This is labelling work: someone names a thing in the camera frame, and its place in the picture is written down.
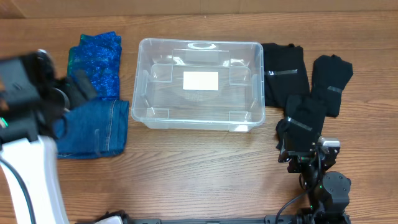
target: folded cloth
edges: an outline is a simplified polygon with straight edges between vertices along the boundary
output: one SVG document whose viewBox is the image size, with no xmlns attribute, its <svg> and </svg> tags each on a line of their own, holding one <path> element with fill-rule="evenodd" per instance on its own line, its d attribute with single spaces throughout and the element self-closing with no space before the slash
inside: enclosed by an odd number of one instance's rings
<svg viewBox="0 0 398 224">
<path fill-rule="evenodd" d="M 285 108 L 285 118 L 276 126 L 279 143 L 282 148 L 283 136 L 289 138 L 296 152 L 308 151 L 313 142 L 321 135 L 326 107 L 309 96 L 290 95 Z"/>
<path fill-rule="evenodd" d="M 328 116 L 338 116 L 341 94 L 353 74 L 353 65 L 336 55 L 322 55 L 314 61 L 311 97 L 327 107 Z"/>
<path fill-rule="evenodd" d="M 84 70 L 102 100 L 119 99 L 121 37 L 115 32 L 82 34 L 80 44 L 69 50 L 68 76 Z"/>
<path fill-rule="evenodd" d="M 122 153 L 128 117 L 129 102 L 123 100 L 93 100 L 72 110 L 54 126 L 60 137 L 58 158 L 96 159 Z"/>
<path fill-rule="evenodd" d="M 264 48 L 266 106 L 285 108 L 289 95 L 309 95 L 303 48 L 261 44 Z"/>
</svg>

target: transparent plastic bin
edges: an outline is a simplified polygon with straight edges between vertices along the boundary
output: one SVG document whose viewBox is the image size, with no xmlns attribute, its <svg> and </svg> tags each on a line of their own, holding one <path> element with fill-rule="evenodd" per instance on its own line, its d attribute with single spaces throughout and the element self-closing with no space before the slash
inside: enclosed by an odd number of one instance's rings
<svg viewBox="0 0 398 224">
<path fill-rule="evenodd" d="M 266 118 L 257 42 L 144 39 L 131 116 L 148 128 L 250 131 Z"/>
</svg>

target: wooden table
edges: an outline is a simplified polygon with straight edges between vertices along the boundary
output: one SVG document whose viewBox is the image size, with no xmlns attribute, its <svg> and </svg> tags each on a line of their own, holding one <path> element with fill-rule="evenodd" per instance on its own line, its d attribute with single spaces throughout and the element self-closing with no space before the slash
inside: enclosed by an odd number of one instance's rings
<svg viewBox="0 0 398 224">
<path fill-rule="evenodd" d="M 342 143 L 332 170 L 352 180 L 346 211 L 353 223 L 398 222 L 398 12 L 0 20 L 0 56 L 46 49 L 64 74 L 68 50 L 80 34 L 111 30 L 123 38 L 123 100 L 132 99 L 138 45 L 145 37 L 295 43 L 305 49 L 309 77 L 323 54 L 353 63 L 340 115 L 326 118 L 323 128 L 324 136 Z M 266 116 L 264 125 L 246 134 L 148 129 L 130 119 L 122 155 L 58 161 L 69 219 L 118 209 L 164 220 L 275 214 L 302 190 L 298 174 L 277 162 L 274 128 L 282 110 L 267 108 Z M 0 223 L 15 222 L 0 174 Z"/>
</svg>

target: shiny blue cloth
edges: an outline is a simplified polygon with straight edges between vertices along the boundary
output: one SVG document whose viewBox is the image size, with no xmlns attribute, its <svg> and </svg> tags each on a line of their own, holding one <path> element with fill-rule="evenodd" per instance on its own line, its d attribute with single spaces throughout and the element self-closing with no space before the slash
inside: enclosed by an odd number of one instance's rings
<svg viewBox="0 0 398 224">
<path fill-rule="evenodd" d="M 55 123 L 59 159 L 96 159 L 123 152 L 127 139 L 129 102 L 92 100 Z"/>
<path fill-rule="evenodd" d="M 80 44 L 69 50 L 68 76 L 84 70 L 102 100 L 119 99 L 121 37 L 115 32 L 96 36 L 82 34 Z"/>
<path fill-rule="evenodd" d="M 123 152 L 127 138 L 129 102 L 119 100 L 121 37 L 115 32 L 82 34 L 69 51 L 68 76 L 84 70 L 97 98 L 65 114 L 54 125 L 60 159 L 95 159 Z"/>
</svg>

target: folded black garment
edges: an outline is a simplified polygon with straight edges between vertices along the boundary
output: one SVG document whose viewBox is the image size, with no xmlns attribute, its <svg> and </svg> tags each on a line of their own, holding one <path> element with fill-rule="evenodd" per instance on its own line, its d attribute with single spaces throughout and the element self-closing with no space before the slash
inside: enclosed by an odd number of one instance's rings
<svg viewBox="0 0 398 224">
<path fill-rule="evenodd" d="M 285 108 L 289 95 L 309 95 L 303 48 L 261 44 L 264 48 L 266 106 Z"/>
<path fill-rule="evenodd" d="M 294 145 L 294 151 L 306 152 L 321 135 L 326 107 L 309 96 L 290 95 L 285 108 L 285 118 L 278 122 L 276 131 L 278 149 L 282 149 L 283 135 L 286 134 Z"/>
<path fill-rule="evenodd" d="M 353 65 L 336 55 L 322 55 L 314 61 L 311 97 L 326 106 L 328 116 L 338 116 L 341 94 L 353 74 Z"/>
</svg>

